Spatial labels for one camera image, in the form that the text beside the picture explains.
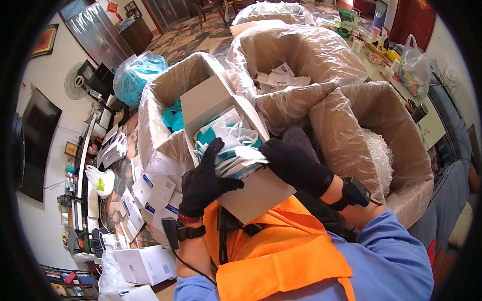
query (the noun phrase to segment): picture frame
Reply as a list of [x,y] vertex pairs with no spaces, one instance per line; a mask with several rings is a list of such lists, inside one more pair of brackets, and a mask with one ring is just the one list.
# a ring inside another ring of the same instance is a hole
[[59,24],[49,24],[47,28],[40,35],[37,44],[35,44],[31,59],[42,55],[52,54],[54,51],[55,36],[57,35],[57,29]]
[[126,10],[128,16],[133,15],[135,19],[137,19],[138,17],[142,17],[142,14],[137,5],[135,4],[134,0],[124,6],[124,9]]
[[75,155],[77,154],[77,145],[67,141],[67,143],[65,144],[65,153],[69,156],[75,157]]

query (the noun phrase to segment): white mug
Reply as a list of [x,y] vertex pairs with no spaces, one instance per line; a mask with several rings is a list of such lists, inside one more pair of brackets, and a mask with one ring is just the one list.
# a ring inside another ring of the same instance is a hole
[[353,44],[351,45],[351,49],[353,50],[354,53],[360,53],[363,47],[363,42],[360,41],[359,39],[355,39],[353,41]]
[[350,37],[348,38],[348,41],[349,41],[350,43],[353,43],[353,41],[355,41],[355,40],[361,41],[361,42],[363,43],[363,46],[362,46],[362,47],[364,47],[365,44],[366,44],[366,40],[365,40],[364,38],[360,37],[360,36],[350,36]]

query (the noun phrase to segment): blue long-sleeve shirt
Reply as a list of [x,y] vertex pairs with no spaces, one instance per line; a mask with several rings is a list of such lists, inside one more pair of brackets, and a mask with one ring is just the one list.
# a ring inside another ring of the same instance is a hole
[[[356,300],[430,299],[433,275],[427,252],[390,209],[368,222],[358,235],[357,243],[348,243],[338,235],[329,234],[353,271],[350,282]],[[336,279],[328,279],[289,292],[278,292],[264,300],[346,299],[341,284]],[[217,288],[209,280],[201,275],[177,278],[174,301],[201,300],[219,300]]]

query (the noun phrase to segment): wooden chair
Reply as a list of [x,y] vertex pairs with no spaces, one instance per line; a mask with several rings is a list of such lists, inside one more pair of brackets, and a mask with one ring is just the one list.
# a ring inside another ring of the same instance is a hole
[[221,4],[223,0],[219,0],[217,2],[211,2],[206,5],[201,6],[201,0],[190,0],[194,6],[198,9],[198,15],[199,15],[199,26],[202,28],[202,18],[201,15],[204,17],[204,21],[206,22],[206,13],[210,12],[213,8],[217,8],[217,11],[221,15],[221,18],[223,18],[224,23],[226,23],[226,20],[224,19],[224,12],[221,9]]

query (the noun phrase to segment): orange vest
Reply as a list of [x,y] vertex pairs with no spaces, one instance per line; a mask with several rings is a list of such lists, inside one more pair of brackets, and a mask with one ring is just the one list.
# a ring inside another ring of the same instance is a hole
[[209,253],[218,267],[221,301],[260,300],[330,278],[344,287],[348,301],[355,301],[348,279],[353,277],[351,268],[322,223],[295,196],[251,221],[266,224],[253,237],[243,230],[228,232],[229,262],[222,265],[216,229],[218,207],[217,201],[209,205],[203,220]]

